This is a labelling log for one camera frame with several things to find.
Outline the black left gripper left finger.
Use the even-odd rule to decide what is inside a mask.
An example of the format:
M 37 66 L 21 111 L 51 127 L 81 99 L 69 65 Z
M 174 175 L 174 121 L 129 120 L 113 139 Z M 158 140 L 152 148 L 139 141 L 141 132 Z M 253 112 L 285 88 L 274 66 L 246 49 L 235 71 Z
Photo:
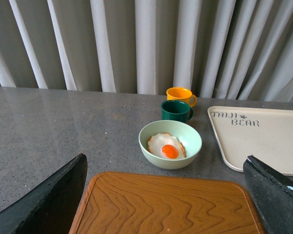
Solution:
M 0 234 L 67 234 L 84 192 L 87 158 L 79 154 L 0 212 Z

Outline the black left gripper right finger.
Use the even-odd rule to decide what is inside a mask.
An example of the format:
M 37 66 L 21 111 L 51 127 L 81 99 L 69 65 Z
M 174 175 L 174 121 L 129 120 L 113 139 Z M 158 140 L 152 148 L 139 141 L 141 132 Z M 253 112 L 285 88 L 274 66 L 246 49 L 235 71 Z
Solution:
M 266 233 L 293 234 L 293 180 L 254 156 L 243 171 Z

